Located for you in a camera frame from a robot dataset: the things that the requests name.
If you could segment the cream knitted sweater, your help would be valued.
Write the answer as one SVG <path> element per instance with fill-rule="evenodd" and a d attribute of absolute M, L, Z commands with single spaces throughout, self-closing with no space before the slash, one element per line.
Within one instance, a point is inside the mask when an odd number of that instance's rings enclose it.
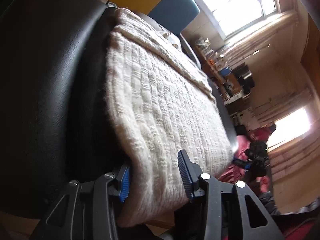
<path fill-rule="evenodd" d="M 106 54 L 106 112 L 132 165 L 122 228 L 187 202 L 177 154 L 214 177 L 233 152 L 207 76 L 162 33 L 129 9 L 115 11 Z"/>

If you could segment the pink blanket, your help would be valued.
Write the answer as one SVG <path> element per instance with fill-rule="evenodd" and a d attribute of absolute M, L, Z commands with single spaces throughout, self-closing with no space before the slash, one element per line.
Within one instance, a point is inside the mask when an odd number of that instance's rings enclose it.
<path fill-rule="evenodd" d="M 266 143 L 250 141 L 244 135 L 236 138 L 238 150 L 234 154 L 231 165 L 223 171 L 218 180 L 230 184 L 243 180 L 257 195 L 268 192 L 270 179 L 267 176 L 267 170 L 270 162 Z"/>

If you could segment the person in red jacket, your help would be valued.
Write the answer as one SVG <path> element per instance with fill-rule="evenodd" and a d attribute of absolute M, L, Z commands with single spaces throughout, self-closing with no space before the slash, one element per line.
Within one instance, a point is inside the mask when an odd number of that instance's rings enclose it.
<path fill-rule="evenodd" d="M 270 136 L 276 131 L 277 127 L 274 122 L 264 126 L 259 127 L 255 130 L 248 132 L 248 138 L 251 142 L 263 141 L 267 143 Z"/>

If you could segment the wooden side table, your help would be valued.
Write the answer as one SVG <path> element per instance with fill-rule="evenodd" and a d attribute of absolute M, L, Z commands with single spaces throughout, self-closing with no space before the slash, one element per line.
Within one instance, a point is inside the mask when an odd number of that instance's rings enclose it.
<path fill-rule="evenodd" d="M 223 55 L 220 55 L 211 48 L 210 41 L 207 38 L 198 38 L 195 41 L 195 48 L 203 61 L 203 71 L 207 73 L 210 80 L 216 85 L 225 105 L 229 105 L 236 100 L 245 99 L 249 96 L 249 94 L 245 95 L 243 93 L 243 89 L 233 72 L 226 77 L 220 75 L 219 71 L 225 68 L 221 61 Z"/>

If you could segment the black monitor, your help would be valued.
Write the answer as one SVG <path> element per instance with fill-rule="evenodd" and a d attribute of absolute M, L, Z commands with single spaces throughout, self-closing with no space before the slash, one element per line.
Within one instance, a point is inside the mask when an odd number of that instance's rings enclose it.
<path fill-rule="evenodd" d="M 233 69 L 233 74 L 242 87 L 243 93 L 245 95 L 250 94 L 251 89 L 255 87 L 255 82 L 248 65 L 246 65 L 245 63 L 239 65 L 238 67 Z"/>

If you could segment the blue bag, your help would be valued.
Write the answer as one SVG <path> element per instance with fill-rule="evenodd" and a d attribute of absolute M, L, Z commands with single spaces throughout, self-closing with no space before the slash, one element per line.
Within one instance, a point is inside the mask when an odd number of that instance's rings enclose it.
<path fill-rule="evenodd" d="M 229 67 L 225 67 L 219 71 L 220 75 L 223 77 L 228 76 L 229 74 L 231 74 L 231 72 L 232 72 L 232 70 Z"/>

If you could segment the beige curtain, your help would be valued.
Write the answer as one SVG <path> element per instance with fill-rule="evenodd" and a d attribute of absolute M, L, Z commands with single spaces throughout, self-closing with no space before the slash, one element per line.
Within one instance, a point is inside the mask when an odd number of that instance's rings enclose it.
<path fill-rule="evenodd" d="M 271 39 L 279 31 L 298 22 L 298 13 L 295 10 L 289 10 L 270 16 L 258 24 L 257 30 L 250 30 L 241 34 L 240 37 L 231 38 L 226 46 L 219 51 L 220 55 L 223 55 L 221 59 L 223 66 L 236 65 L 250 51 Z"/>

